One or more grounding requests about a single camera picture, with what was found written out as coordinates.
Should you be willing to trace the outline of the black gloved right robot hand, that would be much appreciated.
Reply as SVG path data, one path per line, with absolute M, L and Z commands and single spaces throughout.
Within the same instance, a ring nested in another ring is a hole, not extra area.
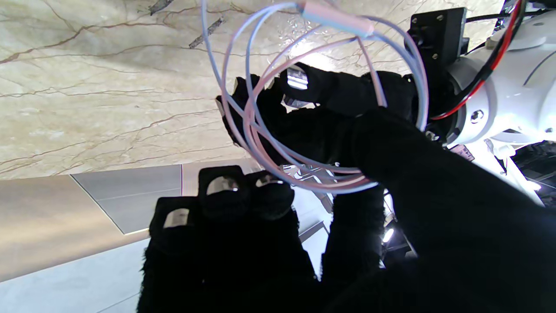
M 292 187 L 210 168 L 198 196 L 158 200 L 137 312 L 555 311 L 554 209 L 385 108 L 348 131 L 347 161 L 378 185 L 335 197 L 321 279 Z

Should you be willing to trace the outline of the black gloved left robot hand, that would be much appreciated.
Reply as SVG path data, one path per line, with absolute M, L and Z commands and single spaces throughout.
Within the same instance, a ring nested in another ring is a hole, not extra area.
M 298 70 L 306 76 L 307 89 L 288 85 L 286 74 Z M 403 119 L 412 121 L 417 102 L 417 91 L 410 75 L 402 76 L 389 71 L 378 71 L 387 109 Z M 286 97 L 316 104 L 314 108 L 300 108 L 289 113 L 282 105 Z M 247 81 L 235 78 L 231 95 L 244 109 L 248 101 Z M 378 108 L 377 96 L 370 73 L 361 77 L 349 73 L 334 73 L 296 63 L 275 77 L 269 88 L 257 97 L 259 113 L 270 134 L 294 152 L 319 163 L 339 162 L 344 167 L 354 167 L 347 161 L 348 148 L 342 142 L 355 117 Z

